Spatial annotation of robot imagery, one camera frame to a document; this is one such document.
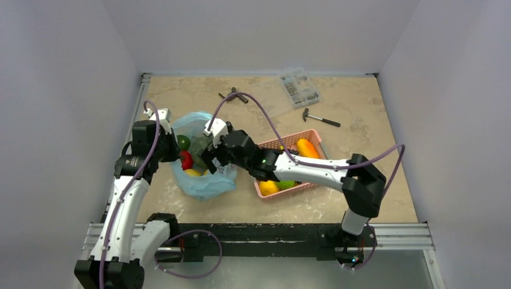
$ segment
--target pink plastic basket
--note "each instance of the pink plastic basket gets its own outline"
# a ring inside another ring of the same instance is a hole
[[[296,145],[297,141],[301,138],[304,138],[312,143],[314,148],[316,149],[316,152],[318,152],[318,155],[322,159],[326,159],[326,153],[323,151],[323,148],[321,146],[321,138],[319,137],[318,132],[315,129],[309,129],[302,132],[297,132],[296,134],[290,134],[282,138],[284,140],[284,144],[287,148],[290,146]],[[269,148],[269,149],[279,149],[281,144],[278,141],[278,139],[266,141],[264,143],[260,143],[259,146],[261,148]],[[303,184],[296,185],[292,188],[289,188],[287,190],[278,191],[274,194],[270,194],[268,196],[263,196],[261,194],[261,191],[259,190],[259,181],[254,182],[255,190],[257,191],[257,194],[262,199],[270,199],[272,197],[276,197],[278,195],[286,194],[286,193],[294,193],[296,191],[303,191],[307,188],[314,187],[316,184],[311,184],[309,182],[304,182]]]

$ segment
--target table surface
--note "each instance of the table surface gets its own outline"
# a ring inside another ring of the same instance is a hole
[[[153,76],[146,98],[159,108],[169,108],[172,121],[192,111],[213,113],[218,92],[231,87],[251,93],[258,84],[274,76],[190,77]],[[331,159],[350,158],[352,153],[374,158],[395,144],[380,89],[373,77],[311,77],[321,101],[309,106],[310,114],[335,120],[341,127],[317,120],[302,120],[303,110],[290,110],[272,120],[281,135],[316,129]],[[226,103],[219,117],[242,129],[256,143],[275,135],[257,106],[235,99]],[[377,162],[376,167],[390,176],[398,153]],[[196,200],[179,189],[169,164],[161,164],[147,192],[138,222],[152,213],[173,213],[181,223],[336,223],[348,208],[341,192],[316,186],[269,200],[258,197],[252,177],[237,170],[236,189],[209,200]],[[381,203],[374,223],[417,222],[412,198],[402,168]]]

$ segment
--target white enclosure wall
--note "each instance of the white enclosure wall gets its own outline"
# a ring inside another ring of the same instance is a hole
[[[70,288],[140,76],[101,0],[1,0],[0,68],[0,287]]]
[[[144,72],[374,73],[418,0],[105,0]]]
[[[448,288],[509,288],[511,2],[422,0],[379,76]]]

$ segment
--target green lime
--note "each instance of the green lime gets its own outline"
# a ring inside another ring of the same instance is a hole
[[[190,147],[190,139],[180,134],[177,136],[177,145],[182,151],[186,151]]]
[[[280,181],[277,183],[277,187],[280,190],[288,190],[295,186],[295,181]]]

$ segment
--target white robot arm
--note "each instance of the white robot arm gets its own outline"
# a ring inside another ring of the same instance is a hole
[[[378,216],[385,176],[372,164],[343,169],[367,161],[363,155],[354,154],[350,160],[319,160],[260,148],[244,131],[234,130],[221,119],[215,119],[212,125],[206,123],[204,134],[213,135],[212,144],[201,155],[212,172],[216,160],[223,166],[240,166],[259,181],[311,182],[341,191],[349,206],[342,229],[354,236],[362,233],[369,219]]]
[[[106,251],[104,262],[104,283],[109,288],[141,288],[144,278],[144,266],[154,259],[154,254],[162,243],[175,236],[177,220],[171,214],[155,214],[147,222],[143,233],[132,244],[133,230],[142,200],[149,189],[152,175],[158,169],[159,162],[176,161],[180,149],[176,136],[169,124],[169,110],[158,110],[160,130],[158,142],[148,165],[139,178],[132,182],[121,199],[121,192],[141,168],[155,137],[155,115],[149,112],[150,119],[138,121],[133,125],[131,154],[126,154],[128,145],[115,165],[113,205],[119,203],[116,210],[110,209],[105,224],[113,219],[111,232],[104,226],[98,242],[92,249],[88,260],[79,260],[75,266],[75,276],[85,289],[98,288],[101,255]],[[214,173],[216,165],[235,164],[260,181],[294,180],[321,184],[342,191],[349,209],[342,221],[342,230],[349,236],[359,236],[370,218],[377,217],[386,178],[373,166],[357,169],[343,169],[347,165],[367,161],[363,155],[354,154],[350,160],[317,160],[292,156],[281,150],[258,147],[242,130],[234,130],[229,122],[214,119],[209,123],[205,135],[213,135],[212,142],[201,153],[201,158]]]

